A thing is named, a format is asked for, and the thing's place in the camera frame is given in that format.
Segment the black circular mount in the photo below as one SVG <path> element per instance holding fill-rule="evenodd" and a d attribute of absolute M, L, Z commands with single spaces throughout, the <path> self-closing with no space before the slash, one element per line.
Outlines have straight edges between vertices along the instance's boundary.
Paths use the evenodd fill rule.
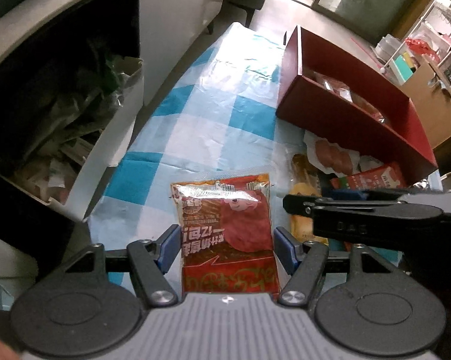
<path fill-rule="evenodd" d="M 26 292 L 11 309 L 11 324 L 25 346 L 47 357 L 85 357 L 119 344 L 141 316 L 125 288 L 44 289 Z"/>
<path fill-rule="evenodd" d="M 430 349 L 445 327 L 445 309 L 405 274 L 363 274 L 323 294 L 315 309 L 333 340 L 370 356 L 400 357 Z"/>

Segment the orange package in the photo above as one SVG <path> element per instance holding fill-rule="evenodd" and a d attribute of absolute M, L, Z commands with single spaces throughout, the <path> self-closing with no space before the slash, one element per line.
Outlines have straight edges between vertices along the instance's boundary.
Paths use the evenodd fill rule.
<path fill-rule="evenodd" d="M 370 169 L 356 175 L 333 178 L 331 181 L 335 189 L 344 190 L 373 190 L 375 188 L 404 188 L 407 185 L 402 177 L 399 164 L 392 162 L 384 166 Z"/>
<path fill-rule="evenodd" d="M 183 292 L 279 294 L 268 174 L 171 185 L 182 226 Z"/>

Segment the screw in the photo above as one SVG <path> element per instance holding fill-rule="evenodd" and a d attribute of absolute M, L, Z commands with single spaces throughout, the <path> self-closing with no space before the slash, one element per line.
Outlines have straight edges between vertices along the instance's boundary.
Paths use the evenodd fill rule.
<path fill-rule="evenodd" d="M 165 304 L 173 299 L 173 294 L 166 290 L 159 290 L 152 293 L 152 300 L 156 303 Z"/>
<path fill-rule="evenodd" d="M 282 300 L 287 303 L 301 303 L 305 300 L 305 295 L 299 291 L 287 291 L 282 294 Z"/>

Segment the plastic container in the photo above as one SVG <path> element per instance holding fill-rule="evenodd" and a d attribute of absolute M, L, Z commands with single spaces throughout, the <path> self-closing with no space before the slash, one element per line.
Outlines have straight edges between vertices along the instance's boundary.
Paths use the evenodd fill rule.
<path fill-rule="evenodd" d="M 390 34 L 387 34 L 385 36 L 385 41 L 387 42 L 387 44 L 389 46 L 393 47 L 394 51 L 397 50 L 402 45 L 402 42 L 400 40 L 398 40 L 397 38 L 394 38 Z"/>
<path fill-rule="evenodd" d="M 379 45 L 376 46 L 376 54 L 384 61 L 388 61 L 392 56 L 392 54 L 388 54 L 387 52 L 385 52 Z"/>
<path fill-rule="evenodd" d="M 382 40 L 377 44 L 376 52 L 377 52 L 377 54 L 379 54 L 379 52 L 380 52 L 380 50 L 381 50 L 381 52 L 383 52 L 383 53 L 385 53 L 385 54 L 388 55 L 388 57 L 385 58 L 385 59 L 390 59 L 390 57 L 392 56 L 392 54 L 394 54 L 394 52 L 395 52 L 397 49 L 398 49 L 398 47 L 397 47 L 397 48 L 394 48 L 394 46 L 392 46 L 391 44 L 389 44 L 389 43 L 387 42 L 387 39 L 386 39 L 386 38 L 382 38 Z"/>

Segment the gray ribbed plate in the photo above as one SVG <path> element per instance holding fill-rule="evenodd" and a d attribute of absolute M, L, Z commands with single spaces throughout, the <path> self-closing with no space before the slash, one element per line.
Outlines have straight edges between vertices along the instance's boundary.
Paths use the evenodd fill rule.
<path fill-rule="evenodd" d="M 36 359 L 27 354 L 24 360 Z M 188 294 L 183 303 L 150 312 L 107 360 L 345 360 L 362 357 L 332 344 L 301 309 L 268 294 Z M 430 352 L 417 357 L 436 360 Z"/>

